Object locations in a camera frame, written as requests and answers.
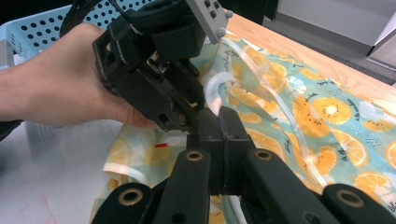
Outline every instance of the fabric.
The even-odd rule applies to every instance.
[[[5,139],[14,129],[16,129],[22,120],[12,120],[9,122],[0,122],[0,141]]]
[[[256,147],[274,151],[309,189],[321,193],[329,184],[345,183],[395,215],[395,115],[293,56],[254,48],[235,35],[204,45],[192,62],[205,86],[218,74],[231,74],[208,105],[221,102],[236,110]],[[105,165],[111,181],[152,186],[168,177],[185,143],[174,141],[184,133],[167,134],[124,126]],[[107,185],[93,213],[117,185]],[[210,222],[223,222],[221,204],[212,205]],[[214,214],[222,221],[214,221]]]

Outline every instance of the hand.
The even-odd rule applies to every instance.
[[[114,119],[137,126],[152,123],[103,87],[92,48],[103,32],[81,24],[30,61],[0,71],[0,121],[70,125]]]

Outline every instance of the white table surface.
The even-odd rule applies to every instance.
[[[0,224],[88,223],[121,123],[70,127],[25,121],[0,142]]]

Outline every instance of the table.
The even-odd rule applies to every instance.
[[[396,113],[396,89],[237,15],[228,29],[262,48],[298,57],[327,77]],[[108,177],[106,155],[121,124],[72,127],[24,122],[0,142],[0,224],[87,223]]]

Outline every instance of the blue plastic basket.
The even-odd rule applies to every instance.
[[[155,0],[118,0],[123,10],[133,8],[138,10],[146,3]],[[0,26],[0,41],[6,39],[14,51],[27,61],[41,50],[49,47],[59,38],[59,31],[64,16],[70,6],[60,7],[33,16],[9,21]],[[95,6],[85,18],[85,22],[92,23],[106,29],[107,26],[120,15],[107,1]]]

